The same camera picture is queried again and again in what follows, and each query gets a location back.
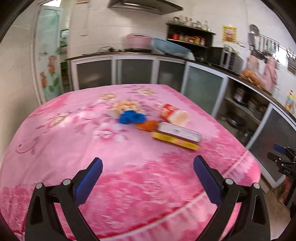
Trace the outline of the yellow wall poster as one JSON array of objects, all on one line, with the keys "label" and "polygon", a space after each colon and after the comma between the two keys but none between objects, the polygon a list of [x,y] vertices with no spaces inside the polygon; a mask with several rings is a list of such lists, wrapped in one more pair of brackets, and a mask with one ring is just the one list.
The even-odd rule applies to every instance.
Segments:
[{"label": "yellow wall poster", "polygon": [[237,43],[237,28],[231,26],[222,26],[222,42]]}]

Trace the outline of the yellow white carton box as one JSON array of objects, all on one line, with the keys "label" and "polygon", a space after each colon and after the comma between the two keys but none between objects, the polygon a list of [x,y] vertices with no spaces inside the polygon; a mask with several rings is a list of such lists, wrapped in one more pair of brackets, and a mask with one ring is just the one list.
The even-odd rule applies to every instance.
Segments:
[{"label": "yellow white carton box", "polygon": [[202,140],[199,132],[163,121],[159,122],[158,128],[152,132],[152,137],[194,151],[199,149]]}]

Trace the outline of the black microwave oven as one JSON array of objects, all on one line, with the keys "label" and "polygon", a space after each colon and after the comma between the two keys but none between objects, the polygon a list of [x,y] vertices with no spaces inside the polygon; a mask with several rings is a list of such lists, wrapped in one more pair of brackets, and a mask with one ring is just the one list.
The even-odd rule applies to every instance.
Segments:
[{"label": "black microwave oven", "polygon": [[211,47],[209,49],[208,62],[237,74],[240,73],[243,67],[242,58],[236,53],[228,51],[222,47]]}]

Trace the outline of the blue plastic basin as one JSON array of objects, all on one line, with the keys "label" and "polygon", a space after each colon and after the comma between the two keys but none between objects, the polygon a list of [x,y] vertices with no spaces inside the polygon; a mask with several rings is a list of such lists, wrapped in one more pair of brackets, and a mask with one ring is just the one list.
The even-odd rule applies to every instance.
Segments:
[{"label": "blue plastic basin", "polygon": [[171,56],[186,58],[191,53],[191,51],[185,47],[159,38],[153,39],[153,46],[157,50]]}]

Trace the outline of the orange peel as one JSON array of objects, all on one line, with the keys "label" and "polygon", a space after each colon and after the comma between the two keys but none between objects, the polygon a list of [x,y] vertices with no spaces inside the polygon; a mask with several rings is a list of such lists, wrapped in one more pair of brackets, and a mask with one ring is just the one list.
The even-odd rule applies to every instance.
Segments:
[{"label": "orange peel", "polygon": [[148,120],[144,123],[137,123],[136,127],[142,131],[153,132],[158,128],[158,122],[155,120]]}]

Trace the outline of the dark wooden spice shelf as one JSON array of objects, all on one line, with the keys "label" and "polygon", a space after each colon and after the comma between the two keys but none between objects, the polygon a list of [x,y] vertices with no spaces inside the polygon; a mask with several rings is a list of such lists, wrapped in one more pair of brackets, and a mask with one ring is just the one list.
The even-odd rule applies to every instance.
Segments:
[{"label": "dark wooden spice shelf", "polygon": [[166,40],[189,49],[195,58],[207,59],[213,45],[214,32],[181,24],[166,23]]}]

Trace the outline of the glass door with flower decals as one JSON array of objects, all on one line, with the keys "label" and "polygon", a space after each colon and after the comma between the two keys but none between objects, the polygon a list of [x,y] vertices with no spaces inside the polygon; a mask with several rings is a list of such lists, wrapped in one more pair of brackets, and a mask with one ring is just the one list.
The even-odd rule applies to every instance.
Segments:
[{"label": "glass door with flower decals", "polygon": [[34,68],[45,103],[70,90],[67,58],[68,28],[62,28],[63,9],[40,5],[34,33]]}]

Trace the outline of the pink thermos flask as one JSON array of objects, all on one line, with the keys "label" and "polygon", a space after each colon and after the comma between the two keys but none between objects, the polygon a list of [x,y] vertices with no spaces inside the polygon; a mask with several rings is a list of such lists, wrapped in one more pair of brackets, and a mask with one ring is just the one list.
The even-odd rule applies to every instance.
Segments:
[{"label": "pink thermos flask", "polygon": [[255,74],[259,74],[259,59],[253,55],[248,56],[246,69]]},{"label": "pink thermos flask", "polygon": [[274,57],[269,57],[263,72],[264,88],[267,91],[273,92],[274,87],[277,85],[277,77],[276,60]]}]

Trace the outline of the steel range hood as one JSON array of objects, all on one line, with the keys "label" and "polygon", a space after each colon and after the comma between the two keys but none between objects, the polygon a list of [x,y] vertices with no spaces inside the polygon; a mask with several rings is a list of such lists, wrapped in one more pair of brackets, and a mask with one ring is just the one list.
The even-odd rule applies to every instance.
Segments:
[{"label": "steel range hood", "polygon": [[183,10],[183,7],[165,0],[112,0],[109,1],[108,7],[147,11],[158,15],[166,15]]}]

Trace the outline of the blue wrapper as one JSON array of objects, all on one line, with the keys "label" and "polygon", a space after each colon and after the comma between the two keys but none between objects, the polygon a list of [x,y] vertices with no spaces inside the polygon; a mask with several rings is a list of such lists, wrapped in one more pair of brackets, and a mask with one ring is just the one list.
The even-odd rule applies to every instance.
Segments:
[{"label": "blue wrapper", "polygon": [[118,118],[118,122],[124,125],[129,123],[144,123],[147,118],[144,114],[138,113],[133,110],[124,111]]}]

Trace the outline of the bag of orange snacks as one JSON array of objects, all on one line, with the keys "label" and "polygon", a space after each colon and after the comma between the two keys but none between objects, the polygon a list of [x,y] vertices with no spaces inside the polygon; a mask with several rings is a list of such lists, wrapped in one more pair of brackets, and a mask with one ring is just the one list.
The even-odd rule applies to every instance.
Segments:
[{"label": "bag of orange snacks", "polygon": [[256,87],[263,89],[264,85],[262,80],[258,77],[257,74],[255,74],[253,71],[244,69],[243,71],[240,72],[240,77],[251,84],[255,85]]}]

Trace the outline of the pink floral tablecloth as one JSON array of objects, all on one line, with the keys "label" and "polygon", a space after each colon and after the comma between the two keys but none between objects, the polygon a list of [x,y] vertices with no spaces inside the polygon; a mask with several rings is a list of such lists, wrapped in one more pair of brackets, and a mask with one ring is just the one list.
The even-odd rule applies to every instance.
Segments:
[{"label": "pink floral tablecloth", "polygon": [[[201,134],[188,150],[122,125],[125,108],[161,120],[170,104],[189,115],[187,128]],[[260,180],[254,157],[213,117],[166,85],[112,85],[69,92],[33,111],[9,144],[1,167],[1,213],[25,238],[29,202],[37,183],[58,185],[94,158],[103,172],[80,211],[101,240],[195,240],[216,210],[203,190],[193,159],[239,185]]]}]

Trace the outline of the white kitchen cabinet run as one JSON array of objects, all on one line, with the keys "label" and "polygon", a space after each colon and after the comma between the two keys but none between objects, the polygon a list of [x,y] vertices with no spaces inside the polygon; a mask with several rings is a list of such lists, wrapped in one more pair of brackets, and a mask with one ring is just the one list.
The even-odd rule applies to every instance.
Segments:
[{"label": "white kitchen cabinet run", "polygon": [[273,146],[295,148],[295,117],[265,91],[222,69],[152,53],[94,53],[68,58],[72,90],[115,84],[164,84],[217,119],[234,136],[238,130],[222,119],[229,113],[252,132],[244,143],[259,161],[272,188],[285,181],[266,154]]}]

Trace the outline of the hanging utensil rack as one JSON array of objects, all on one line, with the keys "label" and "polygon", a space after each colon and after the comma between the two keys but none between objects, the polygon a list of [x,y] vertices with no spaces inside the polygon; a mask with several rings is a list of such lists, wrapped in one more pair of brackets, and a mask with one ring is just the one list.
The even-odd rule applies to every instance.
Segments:
[{"label": "hanging utensil rack", "polygon": [[259,28],[254,24],[249,26],[248,45],[251,55],[260,60],[275,57],[280,48],[279,42],[260,34]]}]

